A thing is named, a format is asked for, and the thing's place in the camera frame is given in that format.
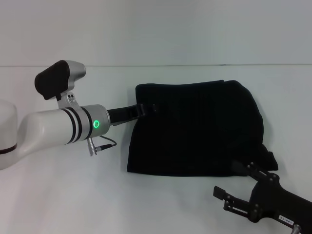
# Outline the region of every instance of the black cloth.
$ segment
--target black cloth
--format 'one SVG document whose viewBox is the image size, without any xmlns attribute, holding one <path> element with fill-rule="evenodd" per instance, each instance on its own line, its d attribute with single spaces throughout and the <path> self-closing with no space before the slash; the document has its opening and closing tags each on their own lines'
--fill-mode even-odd
<svg viewBox="0 0 312 234">
<path fill-rule="evenodd" d="M 239 82 L 141 84 L 137 103 L 158 113 L 138 119 L 130 142 L 128 172 L 160 176 L 234 176 L 235 159 L 278 170 L 262 144 L 263 120 Z"/>
</svg>

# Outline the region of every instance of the green led light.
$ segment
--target green led light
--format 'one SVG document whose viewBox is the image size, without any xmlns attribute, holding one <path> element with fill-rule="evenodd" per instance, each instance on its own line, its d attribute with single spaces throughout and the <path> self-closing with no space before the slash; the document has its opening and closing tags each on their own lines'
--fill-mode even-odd
<svg viewBox="0 0 312 234">
<path fill-rule="evenodd" d="M 94 128 L 98 128 L 99 127 L 99 121 L 98 120 L 94 120 L 93 127 Z"/>
</svg>

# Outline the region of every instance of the label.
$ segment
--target label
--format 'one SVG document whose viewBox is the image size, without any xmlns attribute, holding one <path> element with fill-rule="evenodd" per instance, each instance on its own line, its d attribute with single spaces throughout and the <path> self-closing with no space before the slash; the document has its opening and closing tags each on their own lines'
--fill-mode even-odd
<svg viewBox="0 0 312 234">
<path fill-rule="evenodd" d="M 288 219 L 288 218 L 285 218 L 284 216 L 281 216 L 281 215 L 280 215 L 280 216 L 278 217 L 278 219 L 284 221 L 285 223 L 288 223 L 288 224 L 290 224 L 290 225 L 293 225 L 293 221 L 291 221 L 291 220 Z"/>
</svg>

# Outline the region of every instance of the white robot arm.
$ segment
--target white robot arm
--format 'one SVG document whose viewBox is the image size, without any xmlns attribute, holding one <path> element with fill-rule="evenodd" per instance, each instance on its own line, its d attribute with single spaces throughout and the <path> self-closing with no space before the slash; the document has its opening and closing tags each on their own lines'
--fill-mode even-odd
<svg viewBox="0 0 312 234">
<path fill-rule="evenodd" d="M 90 155 L 96 155 L 112 145 L 95 147 L 93 137 L 106 134 L 111 125 L 138 118 L 136 106 L 110 110 L 111 113 L 101 105 L 80 107 L 71 90 L 85 74 L 82 63 L 68 60 L 39 73 L 35 79 L 37 91 L 46 100 L 56 98 L 59 109 L 28 114 L 18 131 L 16 107 L 0 100 L 0 170 L 35 151 L 80 140 L 87 140 Z"/>
</svg>

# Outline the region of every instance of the white surface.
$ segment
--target white surface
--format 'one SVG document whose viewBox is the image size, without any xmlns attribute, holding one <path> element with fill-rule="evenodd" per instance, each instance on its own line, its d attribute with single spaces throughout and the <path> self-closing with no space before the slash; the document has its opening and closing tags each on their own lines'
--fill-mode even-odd
<svg viewBox="0 0 312 234">
<path fill-rule="evenodd" d="M 0 65 L 312 63 L 310 0 L 2 0 Z"/>
<path fill-rule="evenodd" d="M 17 142 L 18 112 L 16 107 L 0 100 L 0 150 L 6 150 Z"/>
<path fill-rule="evenodd" d="M 34 88 L 44 68 L 0 68 L 0 98 L 16 104 L 19 121 L 57 108 Z M 75 85 L 80 105 L 108 109 L 135 104 L 140 83 L 236 79 L 253 94 L 264 119 L 264 144 L 279 163 L 282 186 L 312 201 L 312 66 L 159 68 L 87 67 Z M 215 185 L 248 200 L 249 177 L 159 177 L 126 172 L 134 123 L 112 127 L 118 146 L 89 157 L 87 142 L 29 155 L 0 171 L 0 233 L 4 234 L 284 234 L 271 219 L 251 223 L 223 210 Z M 99 145 L 102 139 L 95 139 Z"/>
</svg>

